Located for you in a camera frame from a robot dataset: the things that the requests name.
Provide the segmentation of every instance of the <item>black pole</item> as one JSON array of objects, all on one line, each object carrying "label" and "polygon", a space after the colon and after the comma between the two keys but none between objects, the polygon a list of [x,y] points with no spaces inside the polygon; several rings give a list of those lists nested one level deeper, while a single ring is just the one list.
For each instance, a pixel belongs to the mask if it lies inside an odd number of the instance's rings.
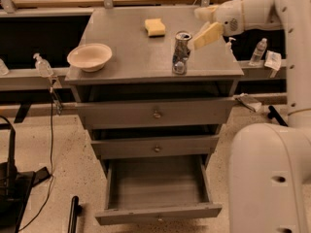
[{"label": "black pole", "polygon": [[270,119],[275,118],[275,119],[279,122],[280,125],[288,127],[288,125],[287,125],[287,124],[285,123],[285,121],[282,119],[282,117],[280,116],[280,114],[275,110],[275,108],[274,108],[272,105],[270,105],[270,106],[268,107],[268,109],[270,110],[270,113],[268,114],[268,117],[269,117]]},{"label": "black pole", "polygon": [[6,182],[6,195],[13,196],[14,194],[14,186],[17,176],[17,167],[15,164],[15,150],[16,150],[16,131],[8,121],[8,119],[4,116],[0,116],[0,118],[4,119],[7,123],[0,124],[0,129],[9,129],[10,130],[10,140],[9,140],[9,153],[8,153],[8,163],[7,163],[7,182]]},{"label": "black pole", "polygon": [[68,233],[76,233],[77,216],[81,211],[82,207],[79,205],[79,197],[74,196],[71,200]]}]

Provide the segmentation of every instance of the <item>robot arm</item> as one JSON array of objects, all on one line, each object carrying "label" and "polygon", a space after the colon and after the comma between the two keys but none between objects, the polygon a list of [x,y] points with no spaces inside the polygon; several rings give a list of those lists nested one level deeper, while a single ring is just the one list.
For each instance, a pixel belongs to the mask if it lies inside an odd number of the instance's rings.
[{"label": "robot arm", "polygon": [[197,18],[207,21],[193,37],[196,49],[218,40],[223,35],[232,36],[250,29],[279,30],[280,19],[275,14],[274,0],[232,0],[220,6],[194,10]]},{"label": "robot arm", "polygon": [[311,0],[232,0],[195,14],[219,23],[225,36],[284,29],[289,127],[253,124],[234,137],[230,232],[309,232],[302,185],[311,178]]}]

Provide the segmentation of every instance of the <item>speckled floor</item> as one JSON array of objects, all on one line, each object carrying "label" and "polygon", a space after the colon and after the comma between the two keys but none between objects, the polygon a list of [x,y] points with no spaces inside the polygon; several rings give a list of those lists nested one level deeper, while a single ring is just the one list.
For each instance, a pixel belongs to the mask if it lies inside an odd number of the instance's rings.
[{"label": "speckled floor", "polygon": [[[275,105],[286,116],[286,105]],[[0,107],[0,114],[14,120],[15,111]],[[235,106],[227,124],[221,131],[221,139],[207,168],[207,177],[215,203],[223,205],[216,218],[159,222],[150,224],[98,225],[94,214],[104,208],[106,179],[89,143],[73,105],[66,105],[63,115],[53,116],[53,167],[54,180],[49,202],[40,215],[23,233],[60,233],[68,231],[71,199],[79,196],[83,212],[78,218],[77,232],[104,233],[209,233],[229,232],[227,167],[230,143],[235,133],[244,126],[256,122],[272,122],[267,118],[267,105],[254,113],[242,106]],[[32,107],[23,123],[14,124],[17,132],[16,165],[20,172],[37,171],[50,165],[51,128],[50,107]],[[6,161],[7,138],[0,135],[0,161]],[[50,181],[32,189],[21,227],[33,218],[44,203]],[[311,225],[311,185],[304,187],[307,217]]]}]

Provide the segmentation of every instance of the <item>spray bottle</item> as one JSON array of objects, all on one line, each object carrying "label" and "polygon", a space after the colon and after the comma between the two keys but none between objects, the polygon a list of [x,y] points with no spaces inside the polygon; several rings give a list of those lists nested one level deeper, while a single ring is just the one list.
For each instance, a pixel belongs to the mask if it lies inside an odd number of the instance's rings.
[{"label": "spray bottle", "polygon": [[35,53],[33,58],[36,59],[35,66],[41,77],[47,78],[53,75],[50,63],[48,60],[42,58],[40,53]]}]

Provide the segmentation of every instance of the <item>drawer knob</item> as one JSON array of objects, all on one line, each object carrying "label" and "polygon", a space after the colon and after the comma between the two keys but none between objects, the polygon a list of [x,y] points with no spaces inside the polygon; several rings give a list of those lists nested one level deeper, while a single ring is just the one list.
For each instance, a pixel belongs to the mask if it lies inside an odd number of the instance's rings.
[{"label": "drawer knob", "polygon": [[162,117],[162,114],[158,110],[155,110],[154,111],[154,118],[155,119],[160,119],[161,117]]},{"label": "drawer knob", "polygon": [[155,146],[155,152],[160,152],[160,151],[161,151],[161,147],[158,146],[158,145],[156,145],[156,146]]}]

